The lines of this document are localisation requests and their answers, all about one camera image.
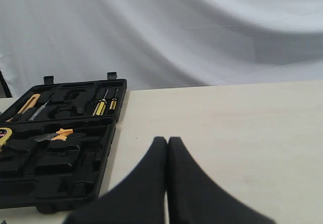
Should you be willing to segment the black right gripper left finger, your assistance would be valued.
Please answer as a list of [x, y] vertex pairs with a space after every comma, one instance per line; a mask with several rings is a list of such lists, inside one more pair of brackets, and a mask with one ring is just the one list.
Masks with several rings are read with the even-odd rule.
[[164, 223], [167, 142], [155, 137], [138, 165], [96, 201], [70, 213], [65, 223]]

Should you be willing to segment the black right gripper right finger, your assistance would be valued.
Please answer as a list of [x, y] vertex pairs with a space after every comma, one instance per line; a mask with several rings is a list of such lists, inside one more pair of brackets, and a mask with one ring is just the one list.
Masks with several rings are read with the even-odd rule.
[[167, 165], [170, 223], [275, 223], [216, 184], [180, 137], [169, 139]]

